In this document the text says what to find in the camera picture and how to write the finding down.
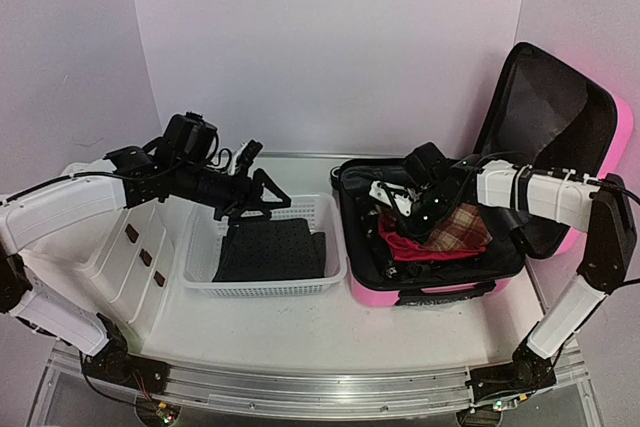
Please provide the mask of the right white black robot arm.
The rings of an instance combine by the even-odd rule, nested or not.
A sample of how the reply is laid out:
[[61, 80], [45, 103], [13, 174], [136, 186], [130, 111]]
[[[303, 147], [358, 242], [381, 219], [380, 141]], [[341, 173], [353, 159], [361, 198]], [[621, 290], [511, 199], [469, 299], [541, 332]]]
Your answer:
[[432, 143], [416, 148], [401, 164], [409, 184], [389, 199], [401, 231], [415, 241], [425, 239], [463, 202], [584, 234], [575, 274], [510, 361], [474, 368], [469, 379], [478, 403], [553, 386], [565, 343], [608, 296], [631, 283], [627, 271], [638, 238], [631, 206], [638, 196], [614, 174], [597, 178], [497, 155], [449, 160]]

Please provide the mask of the black white patterned garment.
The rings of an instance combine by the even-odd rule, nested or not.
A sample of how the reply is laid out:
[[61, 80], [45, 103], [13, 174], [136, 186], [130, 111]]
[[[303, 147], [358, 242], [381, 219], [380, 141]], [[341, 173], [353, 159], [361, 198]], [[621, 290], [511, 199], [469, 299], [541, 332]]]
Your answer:
[[355, 205], [366, 245], [378, 274], [384, 280], [413, 283], [432, 273], [433, 261], [401, 260], [383, 237], [384, 234], [395, 234], [396, 217], [389, 208], [367, 200], [357, 200]]

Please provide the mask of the pink hard-shell suitcase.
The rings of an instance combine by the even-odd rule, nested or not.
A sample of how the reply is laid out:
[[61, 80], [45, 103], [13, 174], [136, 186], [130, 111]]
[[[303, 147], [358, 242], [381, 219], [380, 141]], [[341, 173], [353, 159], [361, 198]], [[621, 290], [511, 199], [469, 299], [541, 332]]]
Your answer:
[[[541, 48], [516, 44], [473, 151], [457, 159], [444, 155], [466, 160], [474, 170], [461, 204], [479, 208], [492, 236], [486, 252], [433, 261], [432, 273], [417, 282], [384, 280], [355, 203], [367, 200], [389, 208], [369, 197], [369, 187], [375, 180], [408, 186], [406, 156], [347, 161], [335, 170], [333, 185], [353, 297], [368, 307], [480, 297], [502, 290], [528, 259], [566, 250], [579, 233], [588, 235], [592, 247], [613, 255], [615, 273], [596, 277], [611, 291], [624, 280], [636, 240], [630, 210], [635, 197], [615, 172], [633, 128], [633, 112], [620, 98]], [[399, 228], [399, 215], [391, 211]]]

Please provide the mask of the black polka dot garment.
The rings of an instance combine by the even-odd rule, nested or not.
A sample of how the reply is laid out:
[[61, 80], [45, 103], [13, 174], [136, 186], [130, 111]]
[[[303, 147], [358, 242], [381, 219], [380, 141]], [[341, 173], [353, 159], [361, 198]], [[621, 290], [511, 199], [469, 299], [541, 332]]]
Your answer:
[[222, 240], [215, 282], [322, 278], [326, 235], [303, 218], [232, 224]]

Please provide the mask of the white perforated plastic basket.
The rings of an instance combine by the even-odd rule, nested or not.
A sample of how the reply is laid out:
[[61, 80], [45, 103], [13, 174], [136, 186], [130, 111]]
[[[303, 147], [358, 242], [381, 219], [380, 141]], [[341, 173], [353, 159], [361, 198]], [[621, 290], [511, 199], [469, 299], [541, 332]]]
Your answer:
[[321, 294], [346, 276], [340, 214], [325, 193], [296, 195], [291, 206], [242, 221], [216, 221], [196, 205], [177, 261], [182, 285], [214, 298]]

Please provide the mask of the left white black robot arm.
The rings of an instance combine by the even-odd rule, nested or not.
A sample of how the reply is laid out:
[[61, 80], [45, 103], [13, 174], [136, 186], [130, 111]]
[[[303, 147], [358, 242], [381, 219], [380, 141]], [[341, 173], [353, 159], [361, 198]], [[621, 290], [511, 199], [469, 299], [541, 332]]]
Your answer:
[[1, 202], [1, 311], [95, 357], [114, 384], [134, 375], [127, 344], [113, 321], [90, 313], [30, 274], [20, 255], [29, 244], [100, 214], [174, 196], [214, 210], [215, 220], [247, 212], [268, 220], [290, 197], [262, 169], [251, 167], [262, 150], [250, 140], [230, 154], [225, 168], [210, 163], [217, 128], [197, 113], [171, 117], [162, 136], [142, 147], [105, 155], [100, 166], [57, 177]]

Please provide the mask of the white rectangular foam box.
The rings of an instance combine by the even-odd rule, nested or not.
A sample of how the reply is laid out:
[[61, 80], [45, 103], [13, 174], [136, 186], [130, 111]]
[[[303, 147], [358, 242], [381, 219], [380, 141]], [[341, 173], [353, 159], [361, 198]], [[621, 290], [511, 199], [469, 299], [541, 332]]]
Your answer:
[[[126, 206], [122, 182], [111, 175], [114, 170], [106, 160], [72, 164], [61, 180], [3, 199], [1, 239], [24, 252], [35, 273], [58, 292], [141, 339], [108, 301], [104, 267], [130, 210], [154, 205], [163, 220], [155, 200]], [[173, 244], [167, 229], [166, 242]]]

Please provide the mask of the solid red garment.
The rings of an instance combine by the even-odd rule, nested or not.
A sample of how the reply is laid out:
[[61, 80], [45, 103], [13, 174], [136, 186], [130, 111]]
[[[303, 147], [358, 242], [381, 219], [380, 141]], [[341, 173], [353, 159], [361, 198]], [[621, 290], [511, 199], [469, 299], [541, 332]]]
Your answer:
[[394, 250], [394, 253], [399, 255], [401, 260], [411, 260], [417, 258], [418, 260], [431, 260], [431, 261], [453, 261], [460, 259], [468, 259], [477, 257], [486, 252], [487, 247], [482, 252], [433, 252], [423, 247], [424, 242], [418, 242], [410, 240], [407, 237], [403, 237], [399, 233], [399, 228], [396, 226], [395, 234], [384, 234], [383, 237], [387, 240], [389, 245]]

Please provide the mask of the red plaid garment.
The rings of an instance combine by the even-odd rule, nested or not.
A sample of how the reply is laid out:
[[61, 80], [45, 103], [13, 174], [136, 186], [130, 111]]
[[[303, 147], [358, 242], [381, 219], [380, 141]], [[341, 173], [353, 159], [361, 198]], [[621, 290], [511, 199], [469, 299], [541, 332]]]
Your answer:
[[463, 203], [452, 215], [439, 223], [423, 247], [433, 252], [482, 252], [492, 241], [479, 211]]

